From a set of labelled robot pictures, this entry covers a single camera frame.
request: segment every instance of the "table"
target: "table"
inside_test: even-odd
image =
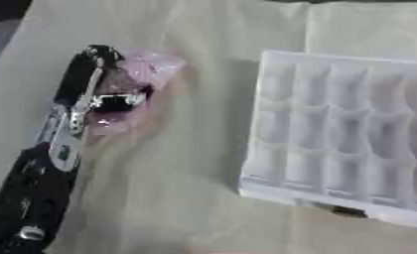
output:
[[[86,151],[51,253],[417,253],[417,229],[242,198],[263,49],[417,60],[417,4],[35,0],[0,58],[0,182],[88,44],[187,62],[138,132]]]

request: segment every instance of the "ice cube tray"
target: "ice cube tray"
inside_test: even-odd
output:
[[[264,52],[239,190],[417,218],[417,63]]]

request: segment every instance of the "wrinkled fabric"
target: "wrinkled fabric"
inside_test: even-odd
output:
[[[417,60],[417,3],[34,1],[0,58],[0,184],[88,44],[187,66],[155,121],[87,149],[51,253],[417,253],[417,229],[235,192],[261,51]]]

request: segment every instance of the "plastic bag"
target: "plastic bag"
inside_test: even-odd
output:
[[[110,109],[90,114],[91,139],[135,128],[148,117],[151,96],[164,89],[184,64],[181,59],[154,52],[125,55],[94,94],[100,98],[97,104],[105,100]]]

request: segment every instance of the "black component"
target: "black component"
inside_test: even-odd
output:
[[[22,152],[0,190],[0,253],[40,253],[55,239],[70,202],[78,162],[71,172],[57,169],[41,143]],[[44,232],[41,240],[24,239],[22,228]]]
[[[138,91],[138,94],[145,94],[146,100],[150,99],[153,95],[154,88],[153,85],[148,84],[141,87]],[[115,112],[126,112],[134,109],[137,105],[129,104],[125,101],[125,96],[113,94],[112,97],[102,98],[102,104],[99,107],[93,108],[93,112],[99,114],[106,113],[115,113]]]
[[[126,112],[133,109],[133,105],[125,102],[123,96],[113,96],[102,98],[102,105],[93,108],[93,112],[99,114],[114,113],[114,112]]]
[[[332,213],[345,217],[367,218],[363,210],[338,205],[333,207]]]
[[[67,108],[73,107],[86,92],[95,69],[95,62],[86,53],[76,55],[65,72],[54,102]]]

